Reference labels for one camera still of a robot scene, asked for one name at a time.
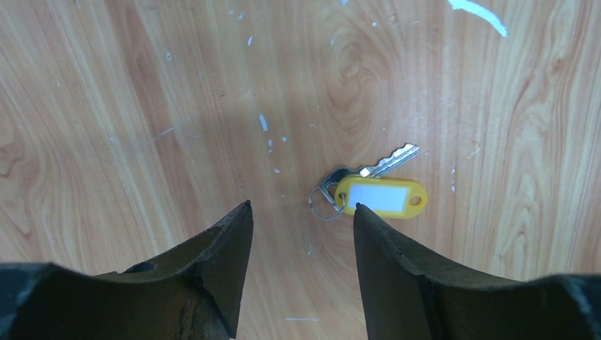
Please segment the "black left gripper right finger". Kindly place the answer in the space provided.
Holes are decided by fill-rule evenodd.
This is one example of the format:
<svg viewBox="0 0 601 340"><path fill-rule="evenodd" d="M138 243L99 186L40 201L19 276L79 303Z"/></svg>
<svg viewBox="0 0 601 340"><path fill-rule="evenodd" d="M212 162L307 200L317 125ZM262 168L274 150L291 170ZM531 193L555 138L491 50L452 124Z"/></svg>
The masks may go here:
<svg viewBox="0 0 601 340"><path fill-rule="evenodd" d="M455 262L358 204L354 246L370 339L599 339L600 276L521 282Z"/></svg>

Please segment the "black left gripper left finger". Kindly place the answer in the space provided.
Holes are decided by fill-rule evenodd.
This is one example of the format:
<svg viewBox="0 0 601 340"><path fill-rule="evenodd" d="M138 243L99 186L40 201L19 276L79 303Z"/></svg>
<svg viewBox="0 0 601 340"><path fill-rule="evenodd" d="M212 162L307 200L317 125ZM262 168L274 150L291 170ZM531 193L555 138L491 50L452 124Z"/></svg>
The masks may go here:
<svg viewBox="0 0 601 340"><path fill-rule="evenodd" d="M254 229L249 201L124 272L1 265L2 339L234 339Z"/></svg>

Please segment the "silver key with yellow tag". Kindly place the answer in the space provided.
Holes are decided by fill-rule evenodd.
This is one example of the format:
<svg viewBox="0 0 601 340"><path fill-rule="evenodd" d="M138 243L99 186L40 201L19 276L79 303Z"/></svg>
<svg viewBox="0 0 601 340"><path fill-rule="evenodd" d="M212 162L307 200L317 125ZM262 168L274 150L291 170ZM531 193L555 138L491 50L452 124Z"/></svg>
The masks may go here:
<svg viewBox="0 0 601 340"><path fill-rule="evenodd" d="M419 153L419 146L406 143L372 166L356 169L338 166L311 191L308 198L311 213L321 220L333 220L342 214L354 215L356 206L362 204L382 218L405 220L418 216L428 202L425 187L416 181L392 178L388 174ZM326 217L316 212L313 196L317 191L333 208L334 215Z"/></svg>

